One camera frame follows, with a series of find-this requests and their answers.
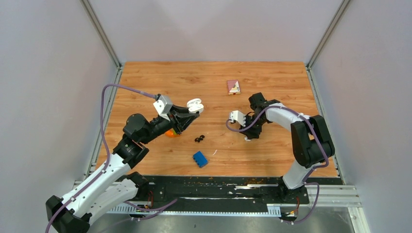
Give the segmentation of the white earbud charging case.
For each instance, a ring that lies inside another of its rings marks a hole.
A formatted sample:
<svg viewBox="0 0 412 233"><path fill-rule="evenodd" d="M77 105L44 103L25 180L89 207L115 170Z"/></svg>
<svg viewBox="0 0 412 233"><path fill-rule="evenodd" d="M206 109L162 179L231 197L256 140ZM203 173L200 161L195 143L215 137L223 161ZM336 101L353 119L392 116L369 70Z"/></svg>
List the white earbud charging case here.
<svg viewBox="0 0 412 233"><path fill-rule="evenodd" d="M200 98L195 98L187 102L187 108L190 113L200 114L204 110L202 100Z"/></svg>

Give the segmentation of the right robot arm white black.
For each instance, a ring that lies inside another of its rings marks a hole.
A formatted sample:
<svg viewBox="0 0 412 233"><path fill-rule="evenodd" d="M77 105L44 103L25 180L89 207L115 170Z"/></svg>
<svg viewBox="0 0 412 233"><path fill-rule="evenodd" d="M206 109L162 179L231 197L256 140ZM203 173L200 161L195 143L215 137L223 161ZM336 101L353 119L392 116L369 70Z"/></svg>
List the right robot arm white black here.
<svg viewBox="0 0 412 233"><path fill-rule="evenodd" d="M277 190L282 202L291 202L312 172L327 167L335 154L325 119L298 113L278 100L266 100L262 93L253 94L248 100L254 113L247 114L240 127L247 140L258 139L265 123L276 123L291 132L294 162L281 177Z"/></svg>

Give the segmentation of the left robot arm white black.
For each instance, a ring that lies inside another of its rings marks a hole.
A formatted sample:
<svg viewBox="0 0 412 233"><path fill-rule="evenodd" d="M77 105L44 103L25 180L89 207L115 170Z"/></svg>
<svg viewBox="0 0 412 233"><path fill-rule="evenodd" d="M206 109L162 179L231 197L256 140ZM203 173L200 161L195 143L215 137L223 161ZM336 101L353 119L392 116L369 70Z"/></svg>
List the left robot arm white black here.
<svg viewBox="0 0 412 233"><path fill-rule="evenodd" d="M93 223L120 203L148 197L148 181L138 172L127 175L116 186L112 184L142 161L149 152L146 144L169 130L181 134L204 110L198 99L186 107L163 104L159 100L154 106L160 112L158 117L148 121L142 114L130 115L122 140L105 162L63 197L51 196L46 201L47 232L54 227L59 233L86 233Z"/></svg>

